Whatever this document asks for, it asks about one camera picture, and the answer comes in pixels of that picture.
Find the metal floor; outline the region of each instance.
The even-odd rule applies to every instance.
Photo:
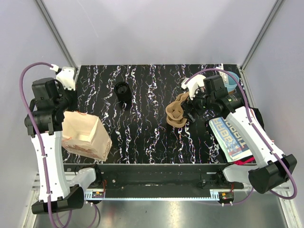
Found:
[[[236,192],[236,201],[245,196]],[[233,207],[194,201],[104,201],[98,207],[101,222],[96,226],[96,220],[93,228],[287,228],[279,199],[270,193],[254,192],[247,202]],[[67,214],[59,214],[63,224]],[[94,215],[94,208],[84,205],[73,211],[68,227],[86,228]],[[48,215],[37,216],[34,227],[52,228]]]

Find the black cup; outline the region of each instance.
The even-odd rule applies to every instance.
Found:
[[[119,82],[114,87],[114,92],[119,101],[128,102],[132,99],[132,92],[126,82]]]

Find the black marbled tabletop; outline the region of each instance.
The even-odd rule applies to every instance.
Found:
[[[212,65],[110,65],[81,66],[78,80],[78,105],[83,113],[99,116],[113,145],[105,163],[221,163],[219,145],[206,129],[211,110],[175,128],[166,123],[166,106],[183,93],[181,82]],[[239,75],[236,65],[225,70]],[[118,102],[116,83],[129,84],[130,104]],[[64,163],[99,163],[63,150]]]

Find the blue cup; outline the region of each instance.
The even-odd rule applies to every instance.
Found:
[[[237,76],[237,74],[231,72],[231,71],[228,71],[230,74],[232,74],[236,79],[237,81],[239,81],[239,77]],[[228,82],[229,84],[226,84],[224,83],[225,87],[227,88],[228,90],[228,93],[235,90],[235,88],[237,87],[237,83],[228,75]]]

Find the red wire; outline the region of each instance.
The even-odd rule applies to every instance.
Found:
[[[81,113],[80,111],[77,111],[79,114],[81,114],[81,115],[86,115],[86,113]]]
[[[105,180],[105,181],[103,181],[103,186],[104,186],[104,192],[103,192],[103,194],[105,194],[106,180]]]
[[[233,189],[234,189],[234,184],[232,183],[232,184],[231,184],[231,190],[230,190],[230,192],[228,192],[228,193],[231,193],[231,192],[233,191]]]
[[[62,140],[62,141],[66,141],[66,140],[70,140],[72,137],[69,137],[68,139],[64,139],[64,140]]]

